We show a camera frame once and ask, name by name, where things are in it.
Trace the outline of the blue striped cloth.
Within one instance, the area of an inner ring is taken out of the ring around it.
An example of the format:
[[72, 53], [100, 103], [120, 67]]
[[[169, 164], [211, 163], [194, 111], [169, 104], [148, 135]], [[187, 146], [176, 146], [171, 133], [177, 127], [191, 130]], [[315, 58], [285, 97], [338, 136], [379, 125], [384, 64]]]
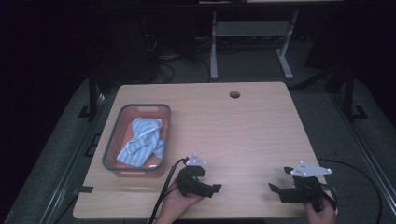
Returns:
[[160, 138], [162, 127], [163, 122], [160, 119], [134, 119], [134, 137], [124, 145], [117, 161], [140, 168], [151, 155], [161, 160], [164, 153], [164, 141]]

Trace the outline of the grey metal stand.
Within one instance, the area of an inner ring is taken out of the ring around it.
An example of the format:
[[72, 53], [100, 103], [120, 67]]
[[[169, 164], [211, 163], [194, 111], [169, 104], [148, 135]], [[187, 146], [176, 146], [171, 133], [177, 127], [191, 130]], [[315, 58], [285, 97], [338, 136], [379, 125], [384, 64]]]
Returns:
[[287, 61], [286, 53], [298, 15], [299, 11], [294, 10], [288, 21], [218, 21], [217, 12], [213, 12], [209, 64], [210, 78], [212, 80], [219, 78], [217, 60], [217, 39], [219, 37], [283, 37], [283, 46], [276, 50], [276, 57], [285, 78], [292, 80], [293, 73]]

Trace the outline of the aluminium frame rail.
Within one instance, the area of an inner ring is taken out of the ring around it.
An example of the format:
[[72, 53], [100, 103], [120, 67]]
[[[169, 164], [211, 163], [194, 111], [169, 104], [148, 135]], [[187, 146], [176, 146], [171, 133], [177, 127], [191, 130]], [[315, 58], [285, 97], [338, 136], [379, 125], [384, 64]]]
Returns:
[[71, 109], [66, 110], [55, 128], [54, 136], [50, 138], [45, 165], [48, 171], [57, 171], [58, 174], [39, 224], [55, 223], [61, 214], [67, 191], [78, 173], [80, 159], [90, 150], [91, 140], [101, 131], [99, 122], [106, 97], [100, 93], [93, 100], [74, 105], [84, 96], [87, 94], [78, 94], [72, 101]]
[[355, 139], [382, 198], [396, 216], [396, 132], [382, 112], [371, 104], [345, 102], [342, 93], [330, 98]]

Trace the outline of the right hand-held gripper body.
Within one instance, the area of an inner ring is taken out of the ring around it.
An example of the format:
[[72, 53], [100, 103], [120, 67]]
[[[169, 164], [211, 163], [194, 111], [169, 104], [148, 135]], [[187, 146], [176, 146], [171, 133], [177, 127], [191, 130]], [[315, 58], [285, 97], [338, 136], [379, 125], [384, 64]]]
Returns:
[[311, 203], [316, 212], [321, 211], [320, 200], [327, 199], [332, 203], [332, 197], [322, 189], [318, 175], [330, 175], [332, 169], [320, 167], [305, 161], [300, 161], [292, 171], [294, 188], [280, 189], [278, 194], [282, 203]]

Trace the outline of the black metal post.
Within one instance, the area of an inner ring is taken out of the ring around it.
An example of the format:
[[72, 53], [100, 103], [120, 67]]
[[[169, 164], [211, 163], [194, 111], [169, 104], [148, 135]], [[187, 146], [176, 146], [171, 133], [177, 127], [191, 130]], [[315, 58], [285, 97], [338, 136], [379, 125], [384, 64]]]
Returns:
[[354, 76], [351, 68], [346, 69], [345, 79], [345, 92], [344, 92], [344, 111], [346, 117], [349, 120], [353, 120], [353, 88], [354, 88]]
[[95, 69], [93, 68], [89, 75], [89, 121], [93, 121], [97, 113], [97, 93], [96, 73]]

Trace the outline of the person's right hand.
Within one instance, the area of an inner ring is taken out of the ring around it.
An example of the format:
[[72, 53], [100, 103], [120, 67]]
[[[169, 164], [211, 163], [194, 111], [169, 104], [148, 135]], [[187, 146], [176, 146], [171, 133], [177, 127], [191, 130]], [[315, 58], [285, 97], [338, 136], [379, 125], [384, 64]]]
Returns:
[[337, 215], [332, 205], [324, 198], [320, 200], [321, 211], [316, 212], [311, 203], [305, 203], [304, 209], [308, 224], [336, 224]]

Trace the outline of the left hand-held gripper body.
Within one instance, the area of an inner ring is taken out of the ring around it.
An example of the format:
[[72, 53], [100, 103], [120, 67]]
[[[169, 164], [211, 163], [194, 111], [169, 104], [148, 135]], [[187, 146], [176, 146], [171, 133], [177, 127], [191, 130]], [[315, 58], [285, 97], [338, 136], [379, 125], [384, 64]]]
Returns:
[[194, 194], [201, 197], [211, 198], [215, 192], [212, 191], [212, 185], [207, 185], [199, 180], [200, 177], [192, 175], [194, 167], [203, 167], [206, 161], [194, 152], [185, 162], [176, 178], [177, 188], [183, 196]]

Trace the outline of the orange basket with grey rim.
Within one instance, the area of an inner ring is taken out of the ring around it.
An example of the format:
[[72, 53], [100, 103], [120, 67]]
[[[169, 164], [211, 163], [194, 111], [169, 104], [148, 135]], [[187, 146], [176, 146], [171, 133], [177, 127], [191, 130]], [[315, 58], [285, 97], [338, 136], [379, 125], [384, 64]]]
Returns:
[[[123, 164], [117, 157], [133, 137], [132, 122], [136, 118], [160, 119], [163, 122], [160, 138], [164, 141], [163, 158], [160, 160], [151, 155], [140, 168]], [[158, 178], [165, 168], [166, 148], [171, 122], [171, 109], [168, 105], [125, 105], [119, 112], [109, 137], [102, 164], [107, 170], [120, 177]]]

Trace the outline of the person's left hand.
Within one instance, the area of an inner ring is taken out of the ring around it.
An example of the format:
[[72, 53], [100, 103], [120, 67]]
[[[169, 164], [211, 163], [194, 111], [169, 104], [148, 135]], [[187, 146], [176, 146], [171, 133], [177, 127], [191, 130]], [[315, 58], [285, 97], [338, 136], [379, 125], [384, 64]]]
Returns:
[[197, 204], [202, 199], [203, 197], [194, 194], [183, 196], [177, 188], [177, 183], [173, 182], [166, 191], [161, 212], [155, 224], [173, 224], [182, 217], [191, 206]]

